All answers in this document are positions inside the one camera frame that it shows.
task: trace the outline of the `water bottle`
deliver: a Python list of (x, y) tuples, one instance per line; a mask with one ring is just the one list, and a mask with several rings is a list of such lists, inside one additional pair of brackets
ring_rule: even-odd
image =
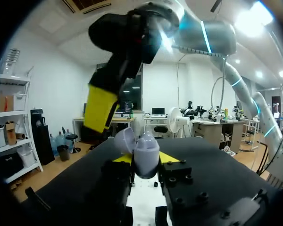
[(58, 132), (57, 145), (65, 145), (65, 137), (61, 134), (61, 131)]
[(56, 139), (50, 134), (50, 145), (52, 148), (52, 152), (54, 156), (58, 156), (58, 151), (57, 151), (57, 141)]
[(69, 132), (69, 129), (67, 129), (67, 132), (65, 133), (65, 144), (68, 146), (69, 152), (72, 153), (72, 149), (74, 148), (74, 147), (72, 146), (72, 142), (71, 142), (71, 140), (67, 140), (67, 139), (66, 139), (66, 137), (67, 137), (68, 135), (70, 135), (70, 134), (72, 134), (72, 133)]

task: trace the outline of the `gray plastic object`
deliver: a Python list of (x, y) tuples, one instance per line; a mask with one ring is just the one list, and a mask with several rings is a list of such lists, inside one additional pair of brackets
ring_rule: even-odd
[(152, 133), (146, 131), (137, 140), (133, 153), (136, 174), (144, 179), (154, 177), (159, 162), (159, 145)]
[(136, 145), (136, 139), (132, 128), (128, 127), (119, 131), (114, 138), (114, 144), (121, 153), (132, 154)]

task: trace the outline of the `air vent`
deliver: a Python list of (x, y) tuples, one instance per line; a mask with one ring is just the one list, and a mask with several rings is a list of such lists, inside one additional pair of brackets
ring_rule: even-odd
[(63, 0), (73, 13), (87, 14), (96, 9), (111, 6), (111, 0)]

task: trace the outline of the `trash can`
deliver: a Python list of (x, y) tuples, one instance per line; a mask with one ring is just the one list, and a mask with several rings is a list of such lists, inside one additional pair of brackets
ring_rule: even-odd
[(68, 146), (67, 145), (60, 145), (57, 147), (58, 154), (62, 161), (69, 160), (69, 152), (68, 152)]

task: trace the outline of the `black stool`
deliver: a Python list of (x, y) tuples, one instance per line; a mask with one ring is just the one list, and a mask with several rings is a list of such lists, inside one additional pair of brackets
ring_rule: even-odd
[[(253, 130), (248, 130), (247, 133), (251, 136), (255, 134), (255, 131)], [(246, 149), (242, 149), (240, 150), (240, 152), (254, 152), (253, 150), (246, 150)]]
[(163, 137), (159, 137), (160, 133), (167, 133), (168, 128), (166, 126), (156, 126), (154, 127), (154, 131), (158, 133), (158, 137), (155, 137), (155, 139), (163, 139)]
[(250, 135), (250, 138), (251, 138), (251, 135), (254, 135), (254, 134), (255, 134), (255, 131), (253, 131), (253, 130), (248, 130), (247, 133)]
[(79, 147), (75, 147), (75, 143), (74, 143), (75, 139), (77, 139), (77, 135), (76, 134), (69, 134), (69, 135), (66, 136), (66, 140), (71, 140), (72, 147), (74, 147), (72, 149), (72, 153), (77, 153), (77, 152), (81, 151), (81, 149)]

